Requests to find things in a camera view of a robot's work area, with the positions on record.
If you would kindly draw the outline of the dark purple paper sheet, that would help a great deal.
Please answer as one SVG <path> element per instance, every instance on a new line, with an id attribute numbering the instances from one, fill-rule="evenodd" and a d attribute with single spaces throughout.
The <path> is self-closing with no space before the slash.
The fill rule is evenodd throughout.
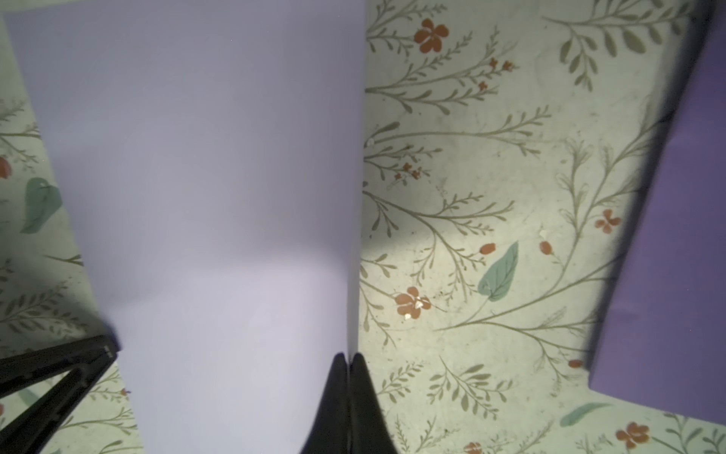
<path id="1" fill-rule="evenodd" d="M 725 421 L 725 5 L 669 126 L 599 333 L 590 388 Z"/>

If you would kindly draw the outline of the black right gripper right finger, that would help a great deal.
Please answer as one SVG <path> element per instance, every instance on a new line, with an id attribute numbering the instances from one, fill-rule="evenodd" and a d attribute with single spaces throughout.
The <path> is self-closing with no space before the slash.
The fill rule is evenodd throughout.
<path id="1" fill-rule="evenodd" d="M 369 368 L 361 353 L 349 368 L 348 397 L 353 454 L 397 454 L 380 408 Z"/>

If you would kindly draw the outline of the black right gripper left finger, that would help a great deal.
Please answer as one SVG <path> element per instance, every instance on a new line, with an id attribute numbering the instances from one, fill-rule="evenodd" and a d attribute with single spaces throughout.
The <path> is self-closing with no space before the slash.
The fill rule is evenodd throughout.
<path id="1" fill-rule="evenodd" d="M 349 448 L 348 362 L 334 356 L 302 454 L 345 454 Z"/>

